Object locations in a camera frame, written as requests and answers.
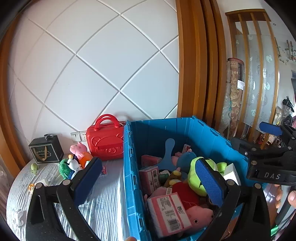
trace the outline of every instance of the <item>green plush toy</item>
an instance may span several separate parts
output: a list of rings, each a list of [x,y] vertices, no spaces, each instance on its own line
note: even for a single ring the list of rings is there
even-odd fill
[[[68,179],[70,173],[72,172],[72,170],[69,168],[69,166],[65,163],[67,163],[68,159],[63,159],[61,160],[61,162],[59,163],[59,172],[62,175],[62,177],[65,179]]]
[[[196,172],[195,172],[195,163],[198,159],[203,158],[203,157],[197,157],[194,158],[191,161],[190,164],[190,170],[188,173],[188,184],[190,186],[190,188],[198,195],[205,197],[207,195],[207,192],[204,188],[203,185],[201,185],[200,179],[198,178]],[[220,162],[218,164],[216,164],[213,160],[211,159],[205,159],[206,162],[210,165],[210,167],[214,170],[214,171],[218,171],[219,173],[224,172],[225,167],[227,166],[227,164],[225,162]]]

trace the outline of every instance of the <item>wall outlet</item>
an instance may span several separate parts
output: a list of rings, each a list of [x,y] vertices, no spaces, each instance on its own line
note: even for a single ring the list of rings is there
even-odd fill
[[[80,137],[81,137],[81,141],[87,141],[86,140],[86,131],[81,131],[80,132]]]
[[[80,133],[79,132],[72,132],[71,138],[73,142],[81,141]]]

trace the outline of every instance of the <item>red suitcase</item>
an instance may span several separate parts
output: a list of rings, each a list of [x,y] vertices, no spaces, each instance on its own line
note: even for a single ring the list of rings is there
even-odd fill
[[[101,124],[104,120],[112,123]],[[101,115],[95,125],[86,130],[86,139],[92,156],[102,161],[123,158],[123,128],[125,121],[118,121],[110,114]]]

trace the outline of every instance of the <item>gold ribbon handle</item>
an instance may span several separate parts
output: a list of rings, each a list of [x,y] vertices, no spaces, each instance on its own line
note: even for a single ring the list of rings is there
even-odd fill
[[[45,148],[44,148],[44,158],[42,158],[41,156],[39,156],[39,155],[37,154],[35,147],[34,147],[33,149],[34,149],[34,153],[35,153],[36,157],[37,157],[39,160],[41,160],[41,161],[45,161],[45,160],[47,159],[47,147],[46,147],[46,146],[45,146]]]

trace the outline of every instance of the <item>red suitcase handle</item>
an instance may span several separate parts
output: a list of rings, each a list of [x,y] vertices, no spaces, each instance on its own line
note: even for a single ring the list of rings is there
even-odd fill
[[[104,114],[101,115],[97,120],[96,120],[96,124],[94,126],[94,130],[97,131],[100,129],[100,124],[102,121],[105,120],[110,120],[114,123],[115,128],[121,127],[122,125],[119,123],[119,121],[116,119],[115,116],[110,115],[110,114]]]

